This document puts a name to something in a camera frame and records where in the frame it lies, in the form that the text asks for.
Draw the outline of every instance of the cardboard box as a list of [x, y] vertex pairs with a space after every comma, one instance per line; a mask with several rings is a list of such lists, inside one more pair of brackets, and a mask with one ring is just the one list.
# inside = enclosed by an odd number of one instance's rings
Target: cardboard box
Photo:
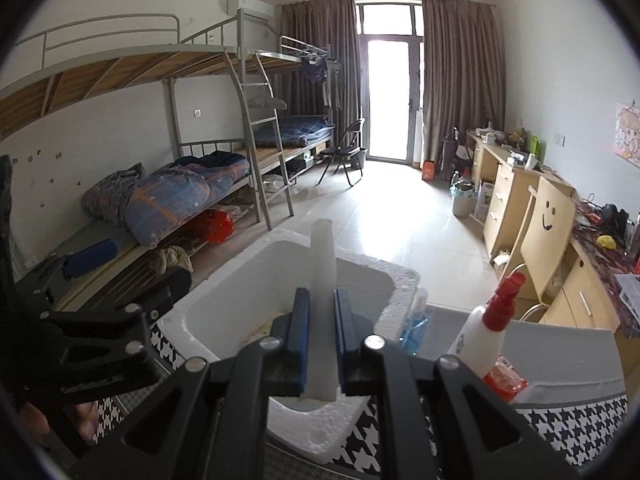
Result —
[[494, 185], [491, 182], [483, 182], [478, 191], [478, 200], [474, 211], [474, 216], [481, 222], [484, 222], [489, 214], [489, 204], [493, 194]]

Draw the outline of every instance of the blue bottle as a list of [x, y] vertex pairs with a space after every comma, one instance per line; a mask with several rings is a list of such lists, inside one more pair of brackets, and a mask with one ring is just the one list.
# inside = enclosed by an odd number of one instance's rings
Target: blue bottle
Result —
[[427, 291], [419, 288], [407, 315], [398, 340], [399, 345], [411, 356], [415, 356], [427, 330]]

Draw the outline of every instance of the tile floor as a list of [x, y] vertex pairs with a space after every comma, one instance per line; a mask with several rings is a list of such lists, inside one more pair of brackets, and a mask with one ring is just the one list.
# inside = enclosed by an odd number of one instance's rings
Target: tile floor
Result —
[[[408, 166], [367, 161], [364, 179], [349, 188], [344, 173], [307, 171], [296, 185], [295, 216], [284, 197], [272, 203], [274, 226], [309, 235], [319, 218], [334, 222], [338, 246], [410, 267], [420, 274], [429, 302], [470, 310], [486, 301], [497, 285], [482, 243], [482, 226], [451, 214], [444, 184], [428, 184]], [[350, 176], [359, 176], [352, 172]], [[193, 258], [199, 282], [265, 234], [255, 216], [241, 219], [236, 234], [220, 246], [210, 244]]]

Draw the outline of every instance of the cartoon poster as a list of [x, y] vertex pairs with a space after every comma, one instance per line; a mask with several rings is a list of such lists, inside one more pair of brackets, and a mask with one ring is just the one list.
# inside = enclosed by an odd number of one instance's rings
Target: cartoon poster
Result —
[[640, 167], [640, 108], [617, 104], [616, 112], [613, 151]]

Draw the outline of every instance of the paper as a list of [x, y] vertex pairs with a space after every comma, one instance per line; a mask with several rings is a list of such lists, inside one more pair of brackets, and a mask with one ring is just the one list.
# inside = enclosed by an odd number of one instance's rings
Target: paper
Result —
[[620, 300], [640, 323], [640, 276], [637, 274], [614, 274], [622, 288]]
[[640, 108], [616, 105], [616, 135], [613, 151], [640, 166]]

